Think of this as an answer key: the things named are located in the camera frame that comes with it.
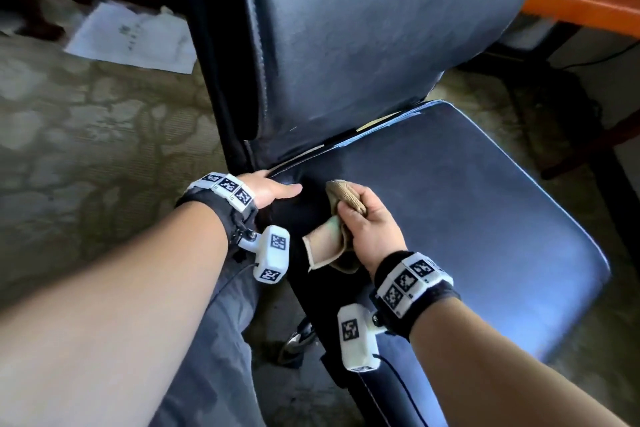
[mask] chair backrest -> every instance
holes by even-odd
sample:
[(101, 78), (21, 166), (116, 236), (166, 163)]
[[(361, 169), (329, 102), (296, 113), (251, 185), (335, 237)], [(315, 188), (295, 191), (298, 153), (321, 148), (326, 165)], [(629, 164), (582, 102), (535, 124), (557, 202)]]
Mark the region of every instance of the chair backrest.
[(230, 167), (271, 167), (420, 101), (524, 0), (187, 0)]

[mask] white plastic device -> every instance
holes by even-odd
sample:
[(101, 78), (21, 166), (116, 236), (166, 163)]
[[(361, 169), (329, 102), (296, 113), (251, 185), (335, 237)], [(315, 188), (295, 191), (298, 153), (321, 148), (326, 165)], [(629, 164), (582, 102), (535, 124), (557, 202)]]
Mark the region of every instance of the white plastic device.
[(372, 311), (362, 304), (349, 304), (338, 311), (342, 364), (349, 371), (363, 373), (378, 369), (380, 360), (376, 334), (387, 330), (374, 324)]
[(289, 232), (271, 225), (266, 227), (262, 234), (255, 233), (252, 238), (242, 238), (238, 245), (248, 252), (255, 253), (256, 267), (253, 269), (253, 277), (263, 284), (276, 284), (289, 268)]

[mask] left arm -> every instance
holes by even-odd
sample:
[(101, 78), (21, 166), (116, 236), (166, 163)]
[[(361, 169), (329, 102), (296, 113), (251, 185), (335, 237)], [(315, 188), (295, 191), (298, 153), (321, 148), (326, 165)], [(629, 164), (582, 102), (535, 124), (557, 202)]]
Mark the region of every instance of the left arm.
[[(300, 185), (240, 176), (264, 207)], [(227, 255), (189, 202), (0, 316), (0, 424), (146, 426), (196, 333)]]

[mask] brown cloth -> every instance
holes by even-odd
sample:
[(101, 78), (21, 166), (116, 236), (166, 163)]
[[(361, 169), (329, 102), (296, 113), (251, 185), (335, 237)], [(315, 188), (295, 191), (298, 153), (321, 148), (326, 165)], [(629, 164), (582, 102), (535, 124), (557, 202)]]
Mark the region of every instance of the brown cloth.
[(309, 271), (331, 265), (341, 272), (354, 273), (360, 267), (360, 261), (353, 252), (353, 236), (337, 214), (338, 203), (344, 201), (363, 216), (367, 215), (367, 208), (347, 181), (327, 181), (325, 190), (332, 217), (302, 238), (307, 249)]

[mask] black wrist strap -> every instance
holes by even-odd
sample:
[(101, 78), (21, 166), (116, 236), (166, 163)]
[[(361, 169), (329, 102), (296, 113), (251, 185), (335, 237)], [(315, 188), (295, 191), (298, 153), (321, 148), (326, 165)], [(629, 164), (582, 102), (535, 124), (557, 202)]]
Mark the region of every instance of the black wrist strap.
[(189, 201), (206, 204), (220, 218), (229, 243), (235, 245), (240, 238), (248, 238), (255, 227), (258, 209), (253, 203), (252, 194), (246, 185), (230, 174), (225, 176), (211, 172), (191, 183), (175, 207)]
[(429, 257), (394, 252), (380, 263), (372, 301), (387, 328), (406, 339), (420, 314), (445, 298), (460, 299), (453, 279)]

